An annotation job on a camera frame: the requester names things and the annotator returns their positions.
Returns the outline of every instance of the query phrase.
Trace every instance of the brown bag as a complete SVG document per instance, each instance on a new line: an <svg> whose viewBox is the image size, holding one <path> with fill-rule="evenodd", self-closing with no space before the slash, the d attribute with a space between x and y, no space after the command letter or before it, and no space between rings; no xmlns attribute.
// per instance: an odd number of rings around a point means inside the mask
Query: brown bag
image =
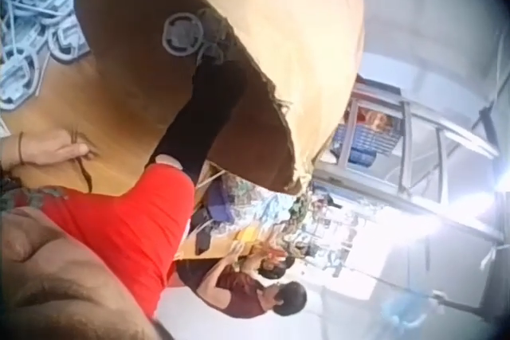
<svg viewBox="0 0 510 340"><path fill-rule="evenodd" d="M211 6L241 43L249 87L209 160L267 189L299 193L355 82L363 0L76 0L76 15L98 69L164 126L190 96L195 58L162 48L163 23Z"/></svg>

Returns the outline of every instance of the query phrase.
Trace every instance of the wire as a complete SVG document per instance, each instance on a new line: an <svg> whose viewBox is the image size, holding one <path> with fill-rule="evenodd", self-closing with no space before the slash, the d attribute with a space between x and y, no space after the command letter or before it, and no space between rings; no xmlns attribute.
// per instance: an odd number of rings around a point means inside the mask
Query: wire
<svg viewBox="0 0 510 340"><path fill-rule="evenodd" d="M12 0L6 0L7 2L7 12L9 13L9 23L10 23L10 44L13 46L14 56L18 57L18 47L16 45L16 26L14 25L14 9Z"/></svg>

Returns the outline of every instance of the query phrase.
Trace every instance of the wrist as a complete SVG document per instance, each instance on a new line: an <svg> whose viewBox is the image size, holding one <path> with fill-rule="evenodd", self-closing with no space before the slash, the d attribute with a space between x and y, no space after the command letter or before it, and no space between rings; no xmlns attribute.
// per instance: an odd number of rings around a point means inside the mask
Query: wrist
<svg viewBox="0 0 510 340"><path fill-rule="evenodd" d="M0 145L0 163L4 170L11 170L13 167L26 162L25 155L28 155L29 158L31 157L29 153L25 154L22 147L20 147L20 144L23 145L23 141L23 134L10 135L2 139Z"/></svg>

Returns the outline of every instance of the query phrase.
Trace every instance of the red shirt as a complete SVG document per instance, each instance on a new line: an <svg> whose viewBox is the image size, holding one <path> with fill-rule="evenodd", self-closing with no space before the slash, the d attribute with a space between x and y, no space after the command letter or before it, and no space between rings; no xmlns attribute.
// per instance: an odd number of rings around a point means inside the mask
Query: red shirt
<svg viewBox="0 0 510 340"><path fill-rule="evenodd" d="M120 197L46 187L14 190L2 203L43 211L93 250L152 316L193 213L194 185L182 171L154 164Z"/></svg>

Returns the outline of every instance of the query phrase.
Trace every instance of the hand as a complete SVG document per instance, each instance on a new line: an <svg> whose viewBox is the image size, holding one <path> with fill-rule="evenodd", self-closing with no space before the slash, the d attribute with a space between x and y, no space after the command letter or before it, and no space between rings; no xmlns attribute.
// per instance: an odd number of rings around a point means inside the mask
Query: hand
<svg viewBox="0 0 510 340"><path fill-rule="evenodd" d="M230 252L223 258L227 264L234 264L245 249L245 244L242 242L236 242L233 244Z"/></svg>
<svg viewBox="0 0 510 340"><path fill-rule="evenodd" d="M204 57L193 75L192 100L231 112L248 84L245 71L235 61L215 64Z"/></svg>
<svg viewBox="0 0 510 340"><path fill-rule="evenodd" d="M43 133L25 133L21 140L23 161L34 165L52 165L77 157L89 158L94 154L92 146L82 136L73 143L65 129Z"/></svg>

